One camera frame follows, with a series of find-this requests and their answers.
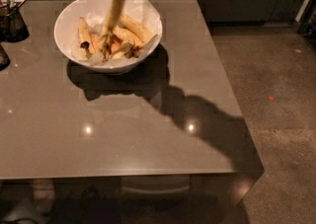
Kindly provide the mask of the right rear yellow banana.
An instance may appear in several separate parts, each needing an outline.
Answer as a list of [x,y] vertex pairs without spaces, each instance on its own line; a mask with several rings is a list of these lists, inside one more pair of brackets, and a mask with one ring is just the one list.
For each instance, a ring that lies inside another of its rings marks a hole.
[[154,35],[141,23],[127,14],[121,14],[118,20],[125,28],[135,33],[143,43],[148,43]]

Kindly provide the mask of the white ceramic bowl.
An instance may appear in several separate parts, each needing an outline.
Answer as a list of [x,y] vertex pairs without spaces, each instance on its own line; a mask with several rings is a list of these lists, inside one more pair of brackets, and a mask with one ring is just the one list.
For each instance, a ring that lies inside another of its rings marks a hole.
[[102,22],[108,14],[112,0],[76,0],[58,16],[54,26],[54,39],[60,51],[72,61],[93,71],[106,74],[122,74],[140,64],[159,44],[163,28],[161,17],[149,0],[125,0],[122,12],[144,25],[154,37],[148,42],[138,57],[120,58],[101,62],[100,55],[93,59],[84,56],[80,49],[79,18],[86,20],[89,32],[99,34]]

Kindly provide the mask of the small front yellow banana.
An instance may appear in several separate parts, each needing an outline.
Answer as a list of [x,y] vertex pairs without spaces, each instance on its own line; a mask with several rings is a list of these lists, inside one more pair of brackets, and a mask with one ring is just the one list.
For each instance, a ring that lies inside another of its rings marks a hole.
[[118,43],[115,41],[111,45],[110,59],[115,60],[115,59],[120,59],[123,57],[131,58],[132,49],[133,49],[133,44],[130,42]]

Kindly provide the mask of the left yellow banana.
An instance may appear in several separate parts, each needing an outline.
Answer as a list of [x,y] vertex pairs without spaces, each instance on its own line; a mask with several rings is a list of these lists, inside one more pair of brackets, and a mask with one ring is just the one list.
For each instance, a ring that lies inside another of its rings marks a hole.
[[95,52],[95,49],[91,40],[87,22],[82,17],[79,18],[78,36],[79,36],[80,49],[83,52],[83,54],[87,58],[89,58]]

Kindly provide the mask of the black mesh utensil holder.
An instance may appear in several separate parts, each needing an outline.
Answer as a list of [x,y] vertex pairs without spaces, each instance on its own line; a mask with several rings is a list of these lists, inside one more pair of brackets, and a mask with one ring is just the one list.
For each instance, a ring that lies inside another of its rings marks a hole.
[[0,3],[0,40],[20,42],[29,37],[27,25],[20,13],[25,0],[2,0]]

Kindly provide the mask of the dark round object at left edge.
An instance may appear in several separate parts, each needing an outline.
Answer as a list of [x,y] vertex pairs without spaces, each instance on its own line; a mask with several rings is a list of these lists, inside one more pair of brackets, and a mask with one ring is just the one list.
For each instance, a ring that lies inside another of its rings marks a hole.
[[10,65],[10,58],[2,45],[0,44],[0,71],[4,70]]

